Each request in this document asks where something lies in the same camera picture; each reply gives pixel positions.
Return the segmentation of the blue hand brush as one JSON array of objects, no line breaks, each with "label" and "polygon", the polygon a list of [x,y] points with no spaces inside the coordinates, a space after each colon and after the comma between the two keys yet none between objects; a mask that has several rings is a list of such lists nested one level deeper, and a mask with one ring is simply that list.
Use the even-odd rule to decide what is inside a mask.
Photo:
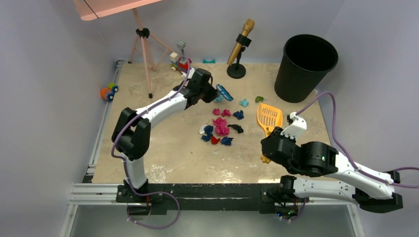
[{"label": "blue hand brush", "polygon": [[233,101],[234,100],[234,98],[231,96],[231,94],[221,84],[217,84],[216,89],[218,91],[219,96],[223,97],[225,100],[227,100],[227,101]]}]

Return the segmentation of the yellow slotted plastic scoop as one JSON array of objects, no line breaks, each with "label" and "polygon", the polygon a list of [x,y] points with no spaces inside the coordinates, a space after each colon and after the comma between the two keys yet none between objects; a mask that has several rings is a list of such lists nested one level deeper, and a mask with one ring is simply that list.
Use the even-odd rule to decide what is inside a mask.
[{"label": "yellow slotted plastic scoop", "polygon": [[262,128],[267,138],[276,127],[283,125],[283,113],[280,109],[261,103],[257,108],[257,124]]}]

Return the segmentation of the large magenta paper scrap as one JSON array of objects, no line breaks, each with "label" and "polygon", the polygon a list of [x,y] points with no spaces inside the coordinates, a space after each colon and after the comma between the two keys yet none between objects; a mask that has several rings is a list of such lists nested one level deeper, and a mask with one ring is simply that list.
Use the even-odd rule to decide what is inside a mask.
[{"label": "large magenta paper scrap", "polygon": [[230,129],[227,126],[216,126],[215,132],[218,136],[227,136],[230,133]]}]

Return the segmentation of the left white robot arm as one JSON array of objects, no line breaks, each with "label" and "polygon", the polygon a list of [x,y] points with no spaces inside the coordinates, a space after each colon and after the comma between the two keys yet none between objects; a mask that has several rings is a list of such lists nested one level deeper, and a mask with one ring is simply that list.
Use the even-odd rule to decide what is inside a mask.
[{"label": "left white robot arm", "polygon": [[191,69],[185,80],[160,100],[133,110],[122,110],[115,126],[111,156],[123,161],[125,182],[130,186],[128,196],[135,202],[147,197],[147,178],[143,157],[150,145],[151,130],[170,116],[197,104],[213,101],[218,91],[213,87],[211,73],[202,68]]}]

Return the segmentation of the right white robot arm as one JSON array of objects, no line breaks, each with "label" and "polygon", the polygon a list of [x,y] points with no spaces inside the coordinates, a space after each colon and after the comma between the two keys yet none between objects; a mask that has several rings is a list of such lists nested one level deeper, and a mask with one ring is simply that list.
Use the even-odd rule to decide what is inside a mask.
[{"label": "right white robot arm", "polygon": [[263,156],[288,172],[277,188],[283,201],[338,199],[373,213],[403,208],[403,198],[394,189],[400,183],[397,171],[378,172],[361,165],[355,169],[336,148],[318,141],[299,146],[281,132],[275,127],[260,143]]}]

